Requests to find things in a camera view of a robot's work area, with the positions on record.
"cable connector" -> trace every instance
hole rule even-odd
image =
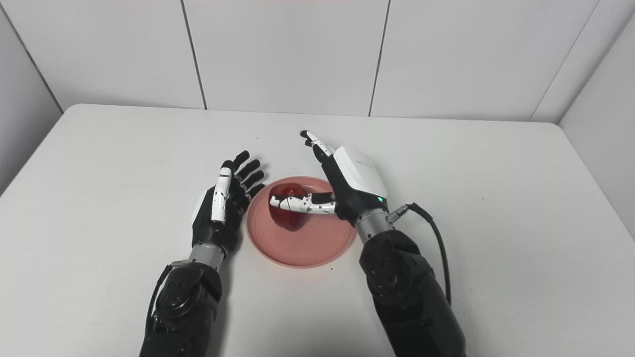
[[[416,202],[413,202],[406,206],[408,206],[409,209],[413,210],[415,213],[423,217],[428,223],[432,224],[433,219],[430,213],[428,213],[426,210],[421,208],[421,206],[419,206]]]
[[[393,223],[397,222],[397,220],[400,219],[401,216],[406,214],[406,212],[409,209],[410,209],[410,207],[408,207],[408,205],[400,206],[396,210],[392,211],[391,214],[388,215],[386,220],[388,221],[388,223],[393,224]]]

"red apple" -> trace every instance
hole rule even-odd
[[[279,184],[269,191],[269,201],[272,196],[306,196],[308,193],[307,189],[300,184]],[[277,225],[291,232],[302,228],[309,219],[307,213],[291,212],[272,205],[269,205],[269,213]]]

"fingertip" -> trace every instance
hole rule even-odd
[[[256,194],[258,194],[258,192],[260,192],[263,188],[265,188],[265,184],[263,183],[257,184],[256,186],[254,186],[252,189],[249,190],[247,195],[249,195],[249,197],[253,199],[254,196],[256,196]]]
[[[234,171],[234,162],[231,160],[225,160],[220,168],[229,168],[230,170]]]
[[[235,168],[239,168],[240,165],[242,165],[245,161],[247,161],[247,159],[249,159],[249,157],[250,157],[250,154],[249,154],[249,151],[247,150],[244,150],[240,154],[236,155],[236,159],[234,159]]]
[[[254,172],[251,176],[254,177],[254,180],[262,180],[265,178],[265,172],[262,170],[258,170],[256,172]]]

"robotic hand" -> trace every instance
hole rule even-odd
[[[173,262],[159,277],[145,322],[141,357],[205,356],[222,295],[218,270],[236,250],[243,213],[264,187],[255,185],[264,178],[262,170],[254,172],[260,166],[257,159],[234,173],[249,156],[243,151],[234,161],[223,163],[216,186],[205,193],[192,224],[189,259]]]
[[[415,203],[389,214],[387,190],[367,155],[346,146],[333,152],[310,131],[300,136],[313,148],[333,194],[274,196],[270,204],[295,212],[334,212],[357,229],[364,243],[359,263],[397,357],[465,356],[465,337],[450,308],[445,249],[432,217]],[[439,240],[447,296],[415,242],[393,226],[409,209],[432,225]]]

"white tile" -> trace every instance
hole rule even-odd
[[[203,108],[177,0],[3,0],[62,106]]]
[[[635,0],[600,1],[549,86],[532,121],[558,122],[632,15]]]
[[[626,228],[635,234],[635,19],[561,126]]]
[[[597,0],[395,0],[374,116],[529,120]]]
[[[18,36],[0,11],[0,194],[60,115]]]
[[[210,109],[368,115],[387,0],[186,0]]]

